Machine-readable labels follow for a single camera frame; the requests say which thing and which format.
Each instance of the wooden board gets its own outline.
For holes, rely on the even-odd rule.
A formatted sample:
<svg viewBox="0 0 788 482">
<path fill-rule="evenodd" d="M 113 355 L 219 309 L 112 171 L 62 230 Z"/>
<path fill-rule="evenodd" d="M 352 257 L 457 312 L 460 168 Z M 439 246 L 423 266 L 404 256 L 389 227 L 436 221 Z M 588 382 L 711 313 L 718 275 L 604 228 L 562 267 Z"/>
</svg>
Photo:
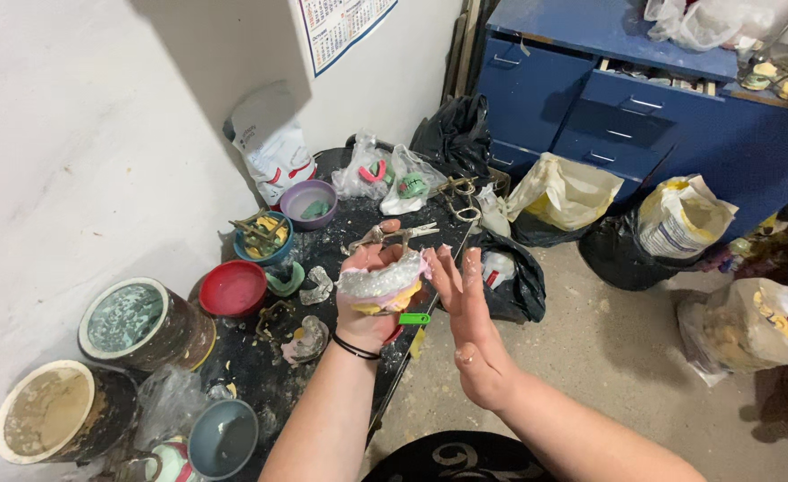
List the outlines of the wooden board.
<svg viewBox="0 0 788 482">
<path fill-rule="evenodd" d="M 477 17 L 480 15 L 480 0 L 470 0 L 468 3 L 468 20 L 465 27 L 463 40 L 463 55 L 459 63 L 459 75 L 456 78 L 455 97 L 465 94 L 468 83 L 468 69 L 471 66 L 471 54 L 474 50 L 474 34 L 477 32 Z"/>
<path fill-rule="evenodd" d="M 450 43 L 450 60 L 448 61 L 447 74 L 444 76 L 444 89 L 442 91 L 442 104 L 448 95 L 456 92 L 456 79 L 459 77 L 459 62 L 463 56 L 463 40 L 465 36 L 465 24 L 468 14 L 462 14 L 456 19 L 453 27 L 453 41 Z"/>
</svg>

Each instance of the dental model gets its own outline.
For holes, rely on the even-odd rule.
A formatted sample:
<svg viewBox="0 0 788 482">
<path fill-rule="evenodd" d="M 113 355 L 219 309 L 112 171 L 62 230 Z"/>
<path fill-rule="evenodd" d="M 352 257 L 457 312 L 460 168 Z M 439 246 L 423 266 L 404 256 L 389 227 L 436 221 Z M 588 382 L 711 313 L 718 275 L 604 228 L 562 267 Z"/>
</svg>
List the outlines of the dental model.
<svg viewBox="0 0 788 482">
<path fill-rule="evenodd" d="M 412 295 L 421 290 L 421 275 L 431 279 L 424 251 L 406 249 L 398 262 L 378 271 L 347 268 L 335 285 L 353 310 L 377 315 L 406 310 Z"/>
</svg>

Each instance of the plaster residue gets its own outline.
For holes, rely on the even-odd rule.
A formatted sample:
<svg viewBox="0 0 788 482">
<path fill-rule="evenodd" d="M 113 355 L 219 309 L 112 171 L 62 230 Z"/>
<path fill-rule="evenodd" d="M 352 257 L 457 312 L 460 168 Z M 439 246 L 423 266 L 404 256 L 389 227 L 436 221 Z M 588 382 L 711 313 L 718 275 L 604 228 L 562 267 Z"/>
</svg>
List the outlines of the plaster residue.
<svg viewBox="0 0 788 482">
<path fill-rule="evenodd" d="M 155 287 L 121 287 L 96 307 L 87 337 L 102 352 L 121 352 L 146 338 L 162 317 L 163 308 L 162 294 Z"/>
<path fill-rule="evenodd" d="M 16 454 L 40 455 L 78 430 L 89 402 L 87 377 L 78 370 L 43 373 L 22 389 L 4 421 L 4 441 Z"/>
</svg>

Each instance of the black table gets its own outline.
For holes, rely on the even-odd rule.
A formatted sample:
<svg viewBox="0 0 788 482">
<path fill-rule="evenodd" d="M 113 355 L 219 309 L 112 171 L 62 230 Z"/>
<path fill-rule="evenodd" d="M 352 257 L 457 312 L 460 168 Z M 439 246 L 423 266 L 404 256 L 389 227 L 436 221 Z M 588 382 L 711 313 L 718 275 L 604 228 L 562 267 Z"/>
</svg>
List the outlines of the black table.
<svg viewBox="0 0 788 482">
<path fill-rule="evenodd" d="M 318 154 L 316 178 L 330 182 L 331 172 L 348 165 L 351 158 L 351 148 L 329 149 Z M 346 258 L 341 253 L 341 246 L 361 239 L 375 224 L 386 219 L 379 211 L 378 204 L 378 201 L 368 198 L 338 202 L 338 212 L 330 224 L 314 232 L 296 233 L 292 257 L 302 265 L 306 273 L 315 266 L 322 266 L 329 278 L 336 281 L 341 263 Z M 453 252 L 458 253 L 470 228 L 470 223 L 454 217 L 439 197 L 430 199 L 418 212 L 396 217 L 401 220 L 404 228 L 433 221 L 438 223 L 436 227 L 441 230 L 439 233 L 411 240 L 409 246 L 414 249 L 437 248 L 447 244 L 453 247 Z M 412 313 L 430 314 L 435 307 L 438 295 L 429 283 L 424 283 L 424 286 L 431 295 L 427 301 L 409 310 Z M 316 284 L 306 279 L 302 289 L 314 287 Z M 263 306 L 271 306 L 278 300 L 279 298 L 268 292 Z M 286 334 L 301 326 L 301 320 L 308 315 L 317 316 L 332 332 L 335 329 L 337 309 L 334 291 L 324 302 L 311 306 L 303 306 L 299 301 L 298 291 L 284 300 L 292 303 L 295 312 L 288 319 L 279 320 L 282 323 L 278 323 L 278 326 L 270 327 L 272 334 L 279 339 L 277 342 L 258 339 L 255 334 L 258 322 L 256 315 L 239 320 L 238 323 L 219 320 L 216 347 L 201 368 L 204 390 L 219 383 L 232 382 L 238 399 L 251 405 L 260 421 L 260 437 L 254 455 L 245 468 L 231 480 L 258 478 L 278 434 L 316 369 L 316 360 L 292 368 L 283 359 L 280 345 L 290 341 Z M 409 363 L 409 347 L 418 329 L 418 326 L 405 325 L 400 336 L 382 350 L 382 361 L 379 363 L 376 386 L 373 389 L 368 441 L 378 428 L 394 389 Z"/>
</svg>

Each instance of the concrete floor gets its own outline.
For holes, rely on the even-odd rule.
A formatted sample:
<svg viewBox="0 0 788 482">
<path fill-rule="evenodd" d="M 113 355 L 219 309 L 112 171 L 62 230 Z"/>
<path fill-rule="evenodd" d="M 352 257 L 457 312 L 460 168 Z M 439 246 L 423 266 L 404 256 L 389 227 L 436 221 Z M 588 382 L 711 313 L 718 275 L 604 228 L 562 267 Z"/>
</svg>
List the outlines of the concrete floor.
<svg viewBox="0 0 788 482">
<path fill-rule="evenodd" d="M 788 440 L 758 442 L 751 435 L 756 423 L 743 421 L 755 412 L 754 378 L 733 375 L 710 389 L 681 352 L 670 291 L 711 291 L 729 276 L 682 273 L 645 292 L 621 291 L 588 268 L 575 244 L 531 252 L 546 275 L 546 317 L 525 326 L 496 322 L 520 367 L 673 450 L 710 482 L 788 480 Z M 465 397 L 449 323 L 441 310 L 433 314 L 421 357 L 406 369 L 362 476 L 385 455 L 434 432 L 515 437 Z"/>
</svg>

